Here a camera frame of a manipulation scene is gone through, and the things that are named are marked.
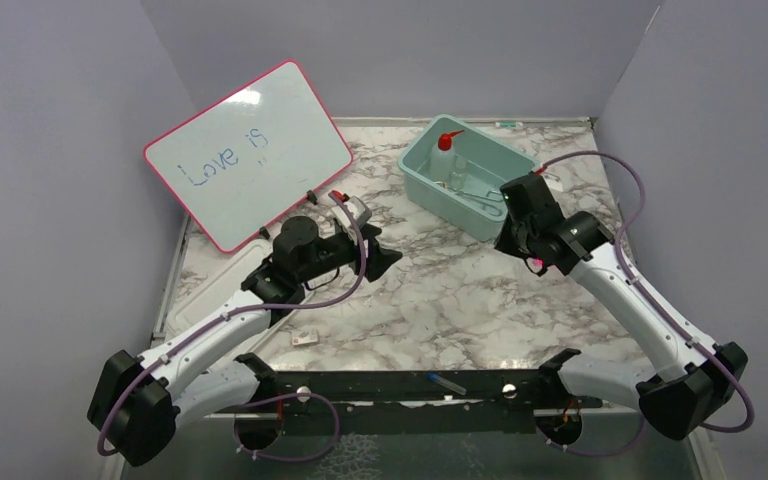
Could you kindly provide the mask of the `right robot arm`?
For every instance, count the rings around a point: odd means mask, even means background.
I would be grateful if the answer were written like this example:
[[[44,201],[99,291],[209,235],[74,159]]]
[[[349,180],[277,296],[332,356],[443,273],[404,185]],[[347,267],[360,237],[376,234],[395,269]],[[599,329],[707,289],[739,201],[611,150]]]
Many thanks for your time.
[[[682,440],[725,405],[748,355],[718,343],[677,312],[616,250],[591,213],[565,216],[544,178],[529,173],[504,183],[508,210],[496,250],[540,275],[556,267],[590,292],[641,347],[649,365],[604,361],[566,349],[540,367],[539,398],[560,407],[574,396],[633,408],[661,435]]]

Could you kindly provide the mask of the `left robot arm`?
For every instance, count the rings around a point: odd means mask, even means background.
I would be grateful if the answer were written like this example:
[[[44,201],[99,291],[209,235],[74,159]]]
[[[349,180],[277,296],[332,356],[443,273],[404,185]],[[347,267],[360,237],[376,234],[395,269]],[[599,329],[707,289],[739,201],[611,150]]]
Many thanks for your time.
[[[157,456],[176,431],[220,410],[266,408],[274,372],[254,354],[211,370],[243,341],[269,330],[293,310],[311,310],[306,285],[343,267],[358,281],[378,280],[402,258],[383,247],[381,229],[340,217],[329,237],[306,216],[285,221],[272,253],[227,300],[185,333],[133,356],[125,350],[104,364],[87,418],[98,429],[97,450],[132,466]]]

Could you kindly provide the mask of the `small clear glass beaker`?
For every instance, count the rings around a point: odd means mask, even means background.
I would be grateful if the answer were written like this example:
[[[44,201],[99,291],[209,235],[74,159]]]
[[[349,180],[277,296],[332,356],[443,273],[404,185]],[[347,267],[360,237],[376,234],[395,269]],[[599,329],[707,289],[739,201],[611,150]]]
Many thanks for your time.
[[[462,190],[468,176],[469,161],[458,155],[454,161],[449,177],[449,187],[453,190]]]

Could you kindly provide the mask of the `white wash bottle red cap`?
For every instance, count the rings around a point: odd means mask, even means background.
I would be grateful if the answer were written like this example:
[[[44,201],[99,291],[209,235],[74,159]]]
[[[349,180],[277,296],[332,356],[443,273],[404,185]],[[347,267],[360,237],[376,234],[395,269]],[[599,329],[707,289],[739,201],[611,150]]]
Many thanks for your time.
[[[457,154],[454,138],[464,130],[442,133],[429,154],[428,175],[434,182],[447,182],[454,168]]]

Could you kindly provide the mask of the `white plastic lid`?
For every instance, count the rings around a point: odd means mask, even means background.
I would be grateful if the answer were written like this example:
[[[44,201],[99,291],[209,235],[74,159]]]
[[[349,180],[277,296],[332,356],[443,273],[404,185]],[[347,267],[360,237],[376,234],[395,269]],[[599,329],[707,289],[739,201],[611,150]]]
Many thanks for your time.
[[[164,342],[183,333],[222,306],[241,282],[271,252],[262,239],[253,240],[234,254],[223,254],[207,237],[192,231],[185,238],[185,249],[176,271],[174,297],[167,309],[159,334]],[[291,337],[292,315],[264,333],[255,335],[231,350],[223,359],[253,352],[269,360],[285,350],[298,350]]]

